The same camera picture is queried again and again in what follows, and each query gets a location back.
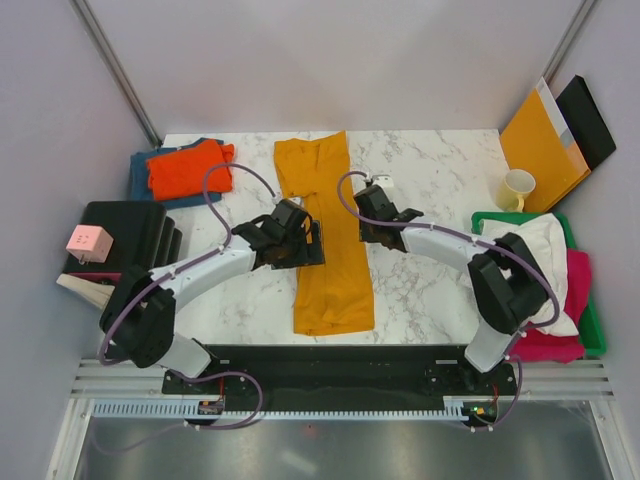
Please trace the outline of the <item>yellow t shirt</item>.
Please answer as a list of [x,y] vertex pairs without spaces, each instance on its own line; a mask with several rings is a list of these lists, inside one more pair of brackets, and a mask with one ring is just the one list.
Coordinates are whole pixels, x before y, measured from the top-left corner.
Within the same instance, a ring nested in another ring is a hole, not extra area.
[[290,139],[274,144],[274,165],[283,196],[299,197],[318,221],[324,263],[297,273],[294,332],[326,336],[375,326],[374,292],[366,247],[360,242],[353,188],[340,178],[350,170],[347,136]]

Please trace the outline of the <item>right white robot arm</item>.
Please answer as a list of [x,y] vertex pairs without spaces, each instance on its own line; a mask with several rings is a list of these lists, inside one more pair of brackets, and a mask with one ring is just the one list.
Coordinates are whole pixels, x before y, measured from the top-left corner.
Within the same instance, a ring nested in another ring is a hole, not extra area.
[[354,201],[363,242],[428,257],[469,276],[481,320],[465,350],[468,362],[457,371],[465,391],[481,393],[493,383],[493,368],[533,328],[534,315],[546,303],[553,306],[553,316],[543,324],[558,320],[560,302],[520,236],[507,233],[491,240],[421,222],[420,211],[398,211],[373,183],[355,194]]

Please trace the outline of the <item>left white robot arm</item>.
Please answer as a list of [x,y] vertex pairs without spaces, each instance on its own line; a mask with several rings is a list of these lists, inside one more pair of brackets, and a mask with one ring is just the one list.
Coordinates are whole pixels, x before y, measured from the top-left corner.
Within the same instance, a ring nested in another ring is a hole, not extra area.
[[132,266],[120,277],[100,318],[103,365],[131,361],[160,366],[198,393],[219,382],[212,355],[197,340],[175,332],[176,316],[214,287],[263,266],[274,270],[324,263],[320,222],[291,200],[273,212],[227,229],[218,247],[153,270]]

